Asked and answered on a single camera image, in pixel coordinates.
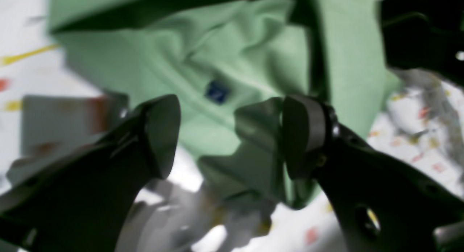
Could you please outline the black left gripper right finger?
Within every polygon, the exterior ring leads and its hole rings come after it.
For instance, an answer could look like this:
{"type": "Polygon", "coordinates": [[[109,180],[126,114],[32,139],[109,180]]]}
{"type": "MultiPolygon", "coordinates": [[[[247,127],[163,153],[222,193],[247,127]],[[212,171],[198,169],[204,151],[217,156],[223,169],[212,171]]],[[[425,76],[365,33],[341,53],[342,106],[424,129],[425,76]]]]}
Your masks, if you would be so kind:
{"type": "Polygon", "coordinates": [[[330,105],[286,96],[282,125],[289,177],[320,185],[350,252],[463,251],[463,201],[371,148],[330,105]]]}

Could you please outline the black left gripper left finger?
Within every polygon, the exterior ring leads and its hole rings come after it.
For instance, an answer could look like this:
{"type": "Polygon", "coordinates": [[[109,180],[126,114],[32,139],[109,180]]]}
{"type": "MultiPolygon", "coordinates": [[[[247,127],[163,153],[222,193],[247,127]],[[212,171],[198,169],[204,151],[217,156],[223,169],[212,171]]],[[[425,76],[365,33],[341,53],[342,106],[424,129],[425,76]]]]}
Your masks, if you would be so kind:
{"type": "Polygon", "coordinates": [[[1,240],[30,252],[112,252],[139,191],[172,171],[176,95],[141,103],[118,127],[1,196],[1,240]]]}

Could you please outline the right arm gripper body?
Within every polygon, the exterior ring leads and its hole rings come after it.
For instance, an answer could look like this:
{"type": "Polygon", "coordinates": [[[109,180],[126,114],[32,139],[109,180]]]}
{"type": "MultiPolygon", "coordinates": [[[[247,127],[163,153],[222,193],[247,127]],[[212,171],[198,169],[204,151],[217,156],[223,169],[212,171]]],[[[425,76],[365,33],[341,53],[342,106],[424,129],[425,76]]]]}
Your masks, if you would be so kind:
{"type": "Polygon", "coordinates": [[[381,0],[386,62],[435,72],[462,86],[464,0],[381,0]]]}

